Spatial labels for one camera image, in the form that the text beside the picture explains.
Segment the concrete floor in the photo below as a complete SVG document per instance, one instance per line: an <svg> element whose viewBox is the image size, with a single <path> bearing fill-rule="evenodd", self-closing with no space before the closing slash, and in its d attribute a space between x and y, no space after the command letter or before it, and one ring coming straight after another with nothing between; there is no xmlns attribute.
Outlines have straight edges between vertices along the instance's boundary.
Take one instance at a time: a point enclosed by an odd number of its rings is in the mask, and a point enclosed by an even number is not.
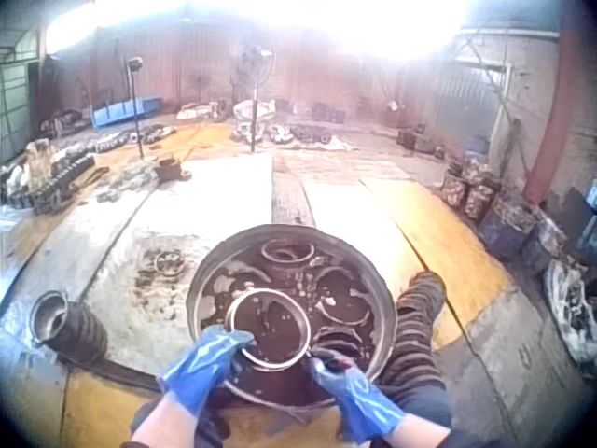
<svg viewBox="0 0 597 448"><path fill-rule="evenodd" d="M165 120L164 117L152 119L154 122ZM78 138L92 133L92 130L86 131ZM188 133L189 138L191 134L192 142L186 142L186 137L181 135L175 140L176 144L174 140L160 142L162 149L154 152L180 151L187 154L188 160L195 160L236 156L246 151L240 146L211 146L209 139L198 143L201 133ZM442 162L421 156L411 157L387 135L352 132L343 137L359 146L359 150L260 150L270 153L273 160L274 222L276 217L282 216L294 219L293 214L299 208L290 206L283 210L280 205L276 208L276 198L282 194L280 187L276 187L276 175L295 179L296 189L301 191L305 184L359 188L365 185L371 188L367 182L370 178L385 182L378 184L383 191L390 191L396 186L395 181L415 180L429 188L441 181L445 170ZM118 149L113 153L110 153L111 157L130 159L135 156L135 148ZM497 281L496 276L506 278L507 274L501 273L500 270L504 270L499 268L499 263L484 253L474 234L447 207L437 203L437 198L430 194L427 198L421 193L419 199L409 202L412 196L407 194L408 190L404 190L404 195L398 194L400 191L403 190L396 189L394 195L382 195L384 200L389 201L385 205L387 216L392 217L409 240L423 267L440 272L447 281L453 301L451 319L455 318L460 325L456 328L458 332L453 333L460 336L445 338L443 343L437 344L439 349L436 351L437 362L444 372L453 400L455 424L483 438L506 436L520 446L557 443L592 402L594 394L584 385L565 353L545 303L531 302L514 283L507 282L504 286L502 280ZM382 196L378 194L376 197L381 200ZM84 216L85 207L76 208ZM67 233L64 223L74 210L67 212L64 221L57 224L56 230L41 243L39 252L46 254L46 245L52 237L56 239L61 229ZM318 218L319 212L315 210L313 213L314 222L319 227L324 217ZM347 217L353 213L354 210L346 210ZM464 248L460 258L454 257L451 240L457 247ZM419 263L417 257L412 257L415 260L412 263ZM483 263L491 265L495 273L484 273L481 270ZM421 268L418 264L415 271ZM397 269L414 268L401 266ZM29 272L27 275L40 277L41 273ZM21 295L13 296L11 301L11 308L19 308ZM470 311L470 306L476 301L480 302ZM6 314L0 317L0 324L2 403L8 405L9 414L21 424L23 431L48 446L52 443L54 446L113 446L114 442L126 437L123 434L128 425L127 419L134 408L147 398L147 394L122 390L117 385L107 384L82 372L71 373L69 377L49 351L32 350L26 338L23 339L22 334L13 331L7 324ZM121 409L120 414L110 412L115 406ZM302 446L302 443L305 446L319 446L320 443L323 443L321 446L329 446L328 433L333 433L334 422L337 422L336 415L327 418L326 414L307 429L291 428L286 431L291 435L284 437L289 439L265 440L256 435L257 428L263 428L263 425L256 423L259 419L254 413L250 414L250 418L244 415L245 420L238 415L244 414L237 413L236 420L230 418L233 436L227 446ZM239 424L240 421L251 423ZM304 437L301 439L293 431L312 433L311 441L309 438L306 441ZM112 439L107 439L106 433L111 433ZM312 443L313 438L317 438L316 444Z"/></svg>

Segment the floor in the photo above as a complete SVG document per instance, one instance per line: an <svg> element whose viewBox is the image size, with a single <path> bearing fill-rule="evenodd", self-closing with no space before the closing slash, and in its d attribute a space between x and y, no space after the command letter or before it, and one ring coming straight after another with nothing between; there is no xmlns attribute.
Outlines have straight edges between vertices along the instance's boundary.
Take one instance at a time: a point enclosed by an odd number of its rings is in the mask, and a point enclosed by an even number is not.
<svg viewBox="0 0 597 448"><path fill-rule="evenodd" d="M2 292L7 299L0 316L0 394L34 441L118 446L129 435L134 411L153 395L84 371L67 371L49 350L34 347L26 318L39 294L60 287L71 300L86 301L98 315L104 313L109 356L141 371L163 370L175 353L148 357L142 346L132 344L138 340L135 329L124 327L133 321L119 324L109 314L128 304L133 272L122 269L127 254L144 238L171 238L171 243L193 233L200 259L222 235L261 222L314 225L348 241L371 259L395 297L421 269L442 275L449 303L437 322L434 346L456 426L482 438L504 436L520 446L549 446L584 412L593 392L566 355L545 303L530 301L474 232L430 192L441 181L442 162L412 157L383 133L339 132L358 146L355 151L259 148L256 156L248 156L247 148L232 144L228 135L227 124L189 123L148 151L184 160L193 172L186 185L150 185L108 204L95 202L91 187L57 215L26 216L11 229L3 228ZM137 159L136 147L123 147L99 155L97 164L115 172ZM183 207L183 201L193 206ZM234 213L223 206L231 203L246 208ZM222 219L206 211L221 213ZM234 225L220 229L223 221ZM185 295L184 290L178 293ZM169 334L178 338L180 349L190 342L182 327ZM115 349L118 341L129 342L121 344L130 348L128 353ZM255 406L226 409L222 415L232 431L227 447L340 446L335 409L310 424L288 423L287 417Z"/></svg>

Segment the blue glove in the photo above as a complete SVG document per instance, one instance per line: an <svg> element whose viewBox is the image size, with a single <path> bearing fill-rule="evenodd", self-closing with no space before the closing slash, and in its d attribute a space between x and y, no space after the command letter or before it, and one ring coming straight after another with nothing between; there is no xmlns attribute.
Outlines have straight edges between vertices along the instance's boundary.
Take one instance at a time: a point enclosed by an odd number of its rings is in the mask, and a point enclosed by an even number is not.
<svg viewBox="0 0 597 448"><path fill-rule="evenodd" d="M178 402L198 417L212 388L228 378L236 352L252 341L248 331L207 327L180 361L158 377L162 392L174 392Z"/></svg>
<svg viewBox="0 0 597 448"><path fill-rule="evenodd" d="M373 385L349 358L334 353L336 367L333 370L327 367L330 363L317 357L310 361L311 370L317 384L336 399L346 435L361 444L374 437L390 434L400 425L405 413ZM339 360L343 369L337 368Z"/></svg>

